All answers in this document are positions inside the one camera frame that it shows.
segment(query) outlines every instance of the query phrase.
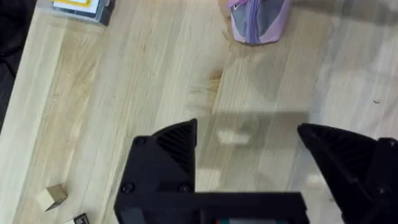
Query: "light wood surface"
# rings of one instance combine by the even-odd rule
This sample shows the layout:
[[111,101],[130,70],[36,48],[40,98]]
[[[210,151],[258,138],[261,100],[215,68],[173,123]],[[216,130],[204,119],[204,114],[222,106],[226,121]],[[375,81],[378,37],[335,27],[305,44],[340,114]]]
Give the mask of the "light wood surface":
[[[398,138],[398,3],[298,0],[283,38],[231,40],[224,0],[118,0],[109,27],[36,10],[0,135],[0,223],[117,223],[134,136],[198,118],[197,190],[301,191],[340,212],[296,127]],[[62,183],[68,198],[35,201]]]

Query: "yellow label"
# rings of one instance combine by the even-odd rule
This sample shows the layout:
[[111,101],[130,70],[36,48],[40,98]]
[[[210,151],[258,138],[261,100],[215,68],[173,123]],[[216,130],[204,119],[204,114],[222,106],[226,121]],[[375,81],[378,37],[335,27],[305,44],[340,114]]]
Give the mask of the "yellow label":
[[72,4],[74,6],[82,6],[82,7],[89,7],[91,4],[91,0],[53,0],[53,1]]

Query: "dark floor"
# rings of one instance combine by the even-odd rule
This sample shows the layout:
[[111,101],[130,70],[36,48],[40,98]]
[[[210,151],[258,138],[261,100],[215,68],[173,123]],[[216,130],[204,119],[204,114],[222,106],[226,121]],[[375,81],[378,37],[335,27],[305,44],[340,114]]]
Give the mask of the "dark floor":
[[0,129],[36,0],[0,0]]

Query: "wooden cube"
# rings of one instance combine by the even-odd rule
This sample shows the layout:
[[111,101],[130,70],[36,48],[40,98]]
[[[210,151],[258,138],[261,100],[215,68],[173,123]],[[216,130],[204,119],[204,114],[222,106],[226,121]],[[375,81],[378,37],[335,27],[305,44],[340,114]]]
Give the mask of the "wooden cube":
[[79,215],[78,217],[67,221],[65,224],[90,224],[88,222],[87,215],[85,213]]
[[62,189],[61,185],[47,187],[36,198],[43,210],[48,211],[57,208],[68,195]]

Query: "pencil case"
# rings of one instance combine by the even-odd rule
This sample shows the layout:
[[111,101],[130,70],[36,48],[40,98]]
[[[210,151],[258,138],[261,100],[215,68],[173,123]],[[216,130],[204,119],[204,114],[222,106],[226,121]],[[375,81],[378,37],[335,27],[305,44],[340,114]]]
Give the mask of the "pencil case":
[[235,40],[256,45],[280,39],[290,0],[229,0],[227,6]]

